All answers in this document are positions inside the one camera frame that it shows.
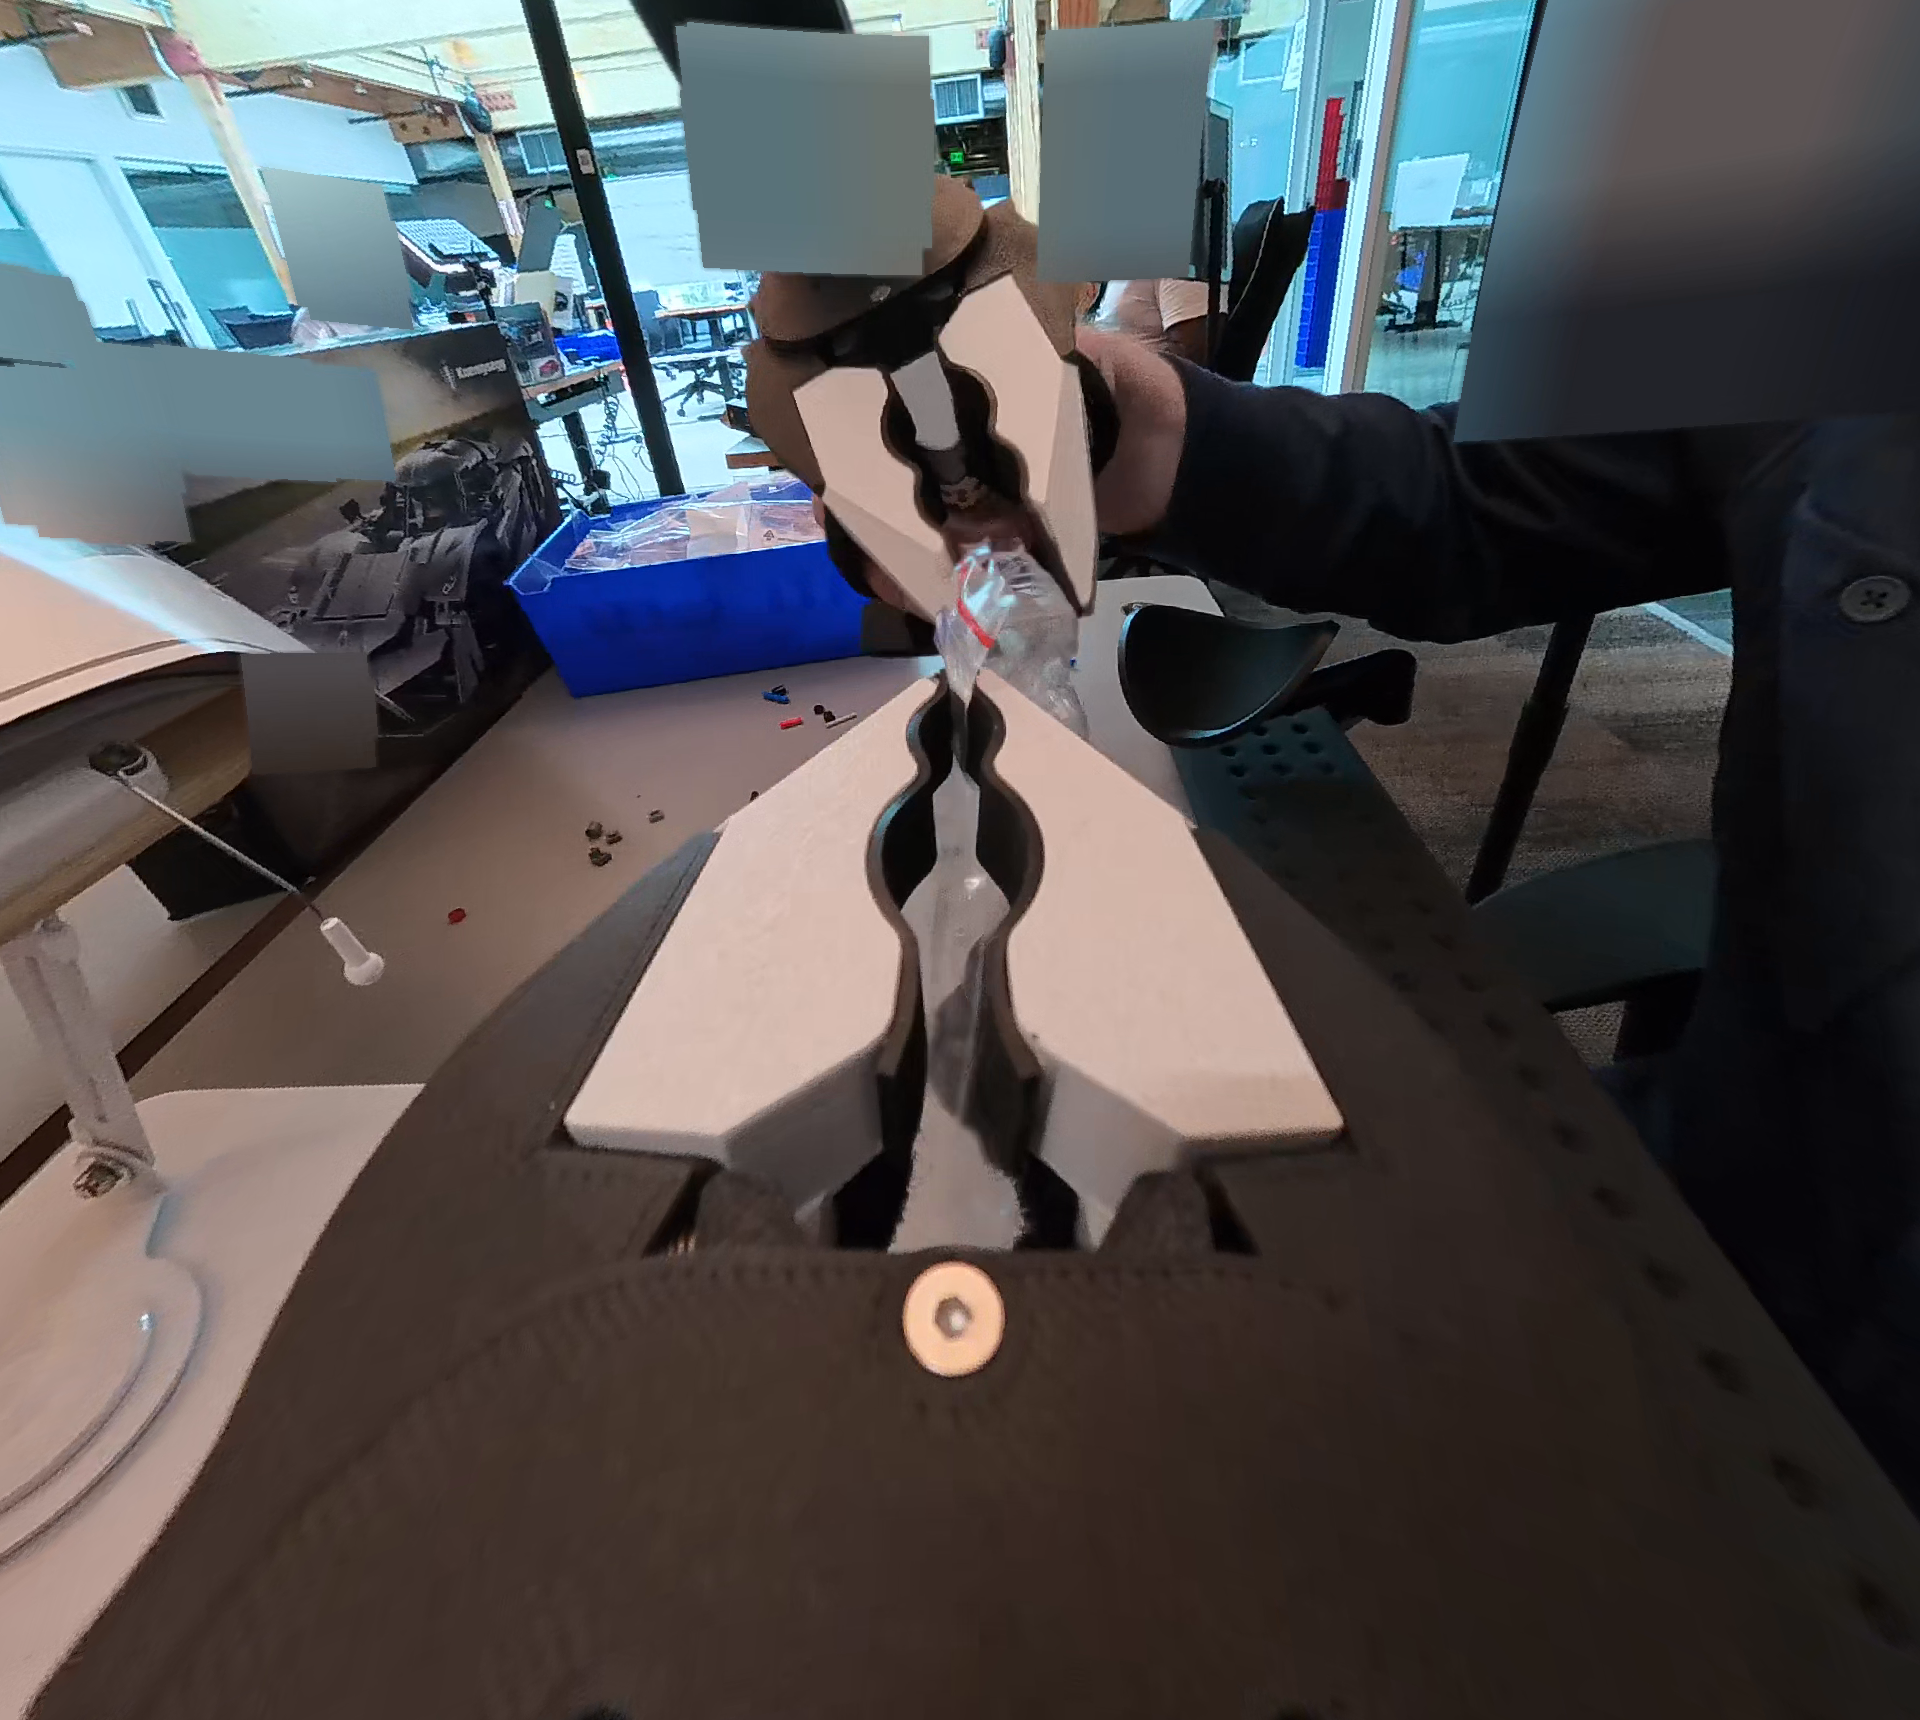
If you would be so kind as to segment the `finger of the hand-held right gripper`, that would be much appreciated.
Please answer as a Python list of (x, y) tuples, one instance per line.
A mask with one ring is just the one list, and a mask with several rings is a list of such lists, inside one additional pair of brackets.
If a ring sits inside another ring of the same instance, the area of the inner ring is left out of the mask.
[(1074, 359), (1057, 349), (1012, 275), (966, 291), (943, 326), (943, 359), (985, 389), (987, 439), (1012, 465), (1022, 535), (1077, 614), (1093, 614), (1098, 563), (1093, 427)]
[(795, 392), (825, 510), (829, 555), (868, 600), (937, 621), (957, 595), (948, 515), (933, 469), (890, 442), (888, 377), (829, 367)]

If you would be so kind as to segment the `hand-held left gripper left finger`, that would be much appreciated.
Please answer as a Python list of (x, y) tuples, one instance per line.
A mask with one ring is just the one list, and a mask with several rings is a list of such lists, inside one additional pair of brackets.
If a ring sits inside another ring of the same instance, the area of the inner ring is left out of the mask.
[(921, 955), (951, 695), (921, 675), (725, 819), (565, 1111), (583, 1150), (709, 1164), (901, 1231), (925, 1108)]

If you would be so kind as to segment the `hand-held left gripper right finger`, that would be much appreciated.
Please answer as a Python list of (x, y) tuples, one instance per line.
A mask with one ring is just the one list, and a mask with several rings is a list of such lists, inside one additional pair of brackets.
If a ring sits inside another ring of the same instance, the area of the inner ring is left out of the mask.
[(1004, 966), (1038, 1066), (1029, 1150), (1096, 1243), (1138, 1180), (1317, 1150), (1346, 1124), (1185, 812), (1012, 684), (978, 684), (976, 778), (1038, 842)]

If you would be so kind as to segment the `clear plastic bag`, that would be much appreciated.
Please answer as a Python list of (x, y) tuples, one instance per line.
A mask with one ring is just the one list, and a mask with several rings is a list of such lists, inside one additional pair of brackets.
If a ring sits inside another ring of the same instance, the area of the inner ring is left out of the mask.
[(941, 725), (952, 740), (952, 768), (930, 795), (928, 879), (904, 907), (921, 950), (926, 1092), (892, 1237), (898, 1253), (1006, 1249), (1030, 1223), (981, 1098), (993, 1038), (987, 950), (1011, 915), (1012, 875), (988, 865), (990, 813), (975, 770), (972, 705), (981, 675), (995, 674), (1084, 738), (1090, 725), (1074, 675), (1081, 629), (1073, 600), (1036, 557), (987, 541), (958, 562), (952, 597), (933, 628), (948, 679)]

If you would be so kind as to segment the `black toy set box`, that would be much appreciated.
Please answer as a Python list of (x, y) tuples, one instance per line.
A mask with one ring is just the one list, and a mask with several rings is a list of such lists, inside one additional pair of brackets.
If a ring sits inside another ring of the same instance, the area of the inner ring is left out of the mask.
[(314, 652), (350, 649), (379, 693), (374, 765), (253, 773), (203, 822), (303, 884), (453, 768), (549, 658), (511, 578), (560, 523), (516, 364), (489, 321), (258, 351), (288, 411), (336, 371), (380, 387), (379, 479), (189, 475), (162, 551)]

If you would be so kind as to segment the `person's right hand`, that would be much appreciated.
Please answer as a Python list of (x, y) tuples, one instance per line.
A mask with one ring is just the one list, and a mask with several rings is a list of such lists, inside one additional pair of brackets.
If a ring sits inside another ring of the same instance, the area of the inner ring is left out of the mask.
[(1115, 443), (1095, 475), (1095, 506), (1111, 537), (1141, 537), (1169, 512), (1188, 434), (1186, 382), (1164, 349), (1127, 333), (1081, 326), (1077, 351), (1105, 382)]

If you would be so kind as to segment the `clear bags of toy parts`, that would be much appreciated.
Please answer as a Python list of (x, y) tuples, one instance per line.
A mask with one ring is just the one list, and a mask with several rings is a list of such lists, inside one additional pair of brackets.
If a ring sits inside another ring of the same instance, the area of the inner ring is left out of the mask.
[(635, 571), (707, 557), (768, 555), (827, 544), (813, 493), (791, 475), (670, 493), (588, 518), (555, 547), (566, 575)]

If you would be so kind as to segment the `scattered tiny toy pieces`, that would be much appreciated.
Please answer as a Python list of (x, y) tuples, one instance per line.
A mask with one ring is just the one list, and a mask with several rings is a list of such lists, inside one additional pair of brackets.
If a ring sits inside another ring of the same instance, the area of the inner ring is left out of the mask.
[(583, 710), (588, 755), (614, 765), (583, 824), (588, 858), (611, 865), (719, 827), (850, 733), (866, 705), (831, 665), (608, 693)]

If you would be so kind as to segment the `black steel pole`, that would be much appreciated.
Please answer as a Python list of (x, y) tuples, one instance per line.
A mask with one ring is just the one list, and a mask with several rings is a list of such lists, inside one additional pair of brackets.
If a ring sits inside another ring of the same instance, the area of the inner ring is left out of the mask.
[(642, 446), (661, 495), (678, 497), (687, 483), (663, 408), (645, 321), (618, 246), (608, 188), (590, 136), (572, 55), (566, 47), (559, 1), (519, 1), (533, 40), (540, 83), (550, 103), (553, 123), (566, 154), (569, 179), (580, 205), (593, 265), (616, 336)]

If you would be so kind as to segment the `blue plastic bin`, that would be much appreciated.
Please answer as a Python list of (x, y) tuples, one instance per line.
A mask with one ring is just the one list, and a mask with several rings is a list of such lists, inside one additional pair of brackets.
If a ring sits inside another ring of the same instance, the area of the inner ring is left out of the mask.
[(635, 571), (566, 575), (556, 547), (585, 532), (576, 514), (508, 578), (576, 697), (850, 658), (862, 594), (829, 544), (705, 557)]

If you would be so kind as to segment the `blue storage bins rack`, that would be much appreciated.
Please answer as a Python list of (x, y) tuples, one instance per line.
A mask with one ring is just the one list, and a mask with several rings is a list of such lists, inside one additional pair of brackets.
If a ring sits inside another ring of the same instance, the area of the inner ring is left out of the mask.
[(1343, 171), (1346, 130), (1345, 95), (1325, 101), (1319, 136), (1317, 179), (1309, 250), (1303, 268), (1303, 302), (1295, 364), (1299, 371), (1325, 371), (1332, 341), (1332, 310), (1350, 181)]

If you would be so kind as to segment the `person's dark jacket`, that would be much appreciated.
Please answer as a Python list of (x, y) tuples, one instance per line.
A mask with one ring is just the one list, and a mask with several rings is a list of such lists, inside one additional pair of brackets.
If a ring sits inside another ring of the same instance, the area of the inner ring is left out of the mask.
[(1917, 1502), (1917, 419), (1685, 443), (1734, 608), (1717, 891), (1688, 1021), (1619, 1098)]

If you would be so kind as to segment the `white book stand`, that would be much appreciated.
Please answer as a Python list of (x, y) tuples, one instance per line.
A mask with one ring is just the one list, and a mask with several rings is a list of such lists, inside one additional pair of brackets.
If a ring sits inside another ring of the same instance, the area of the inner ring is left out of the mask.
[(57, 911), (4, 940), (4, 969), (69, 1110), (3, 1210), (3, 1711), (27, 1715), (204, 1468), (419, 1087), (138, 1103)]

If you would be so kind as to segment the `open instruction book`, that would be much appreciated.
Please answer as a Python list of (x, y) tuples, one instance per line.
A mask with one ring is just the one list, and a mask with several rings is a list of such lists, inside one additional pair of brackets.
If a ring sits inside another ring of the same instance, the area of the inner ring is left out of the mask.
[(3, 528), (3, 788), (90, 775), (96, 747), (147, 747), (239, 688), (246, 654), (294, 642), (142, 545)]

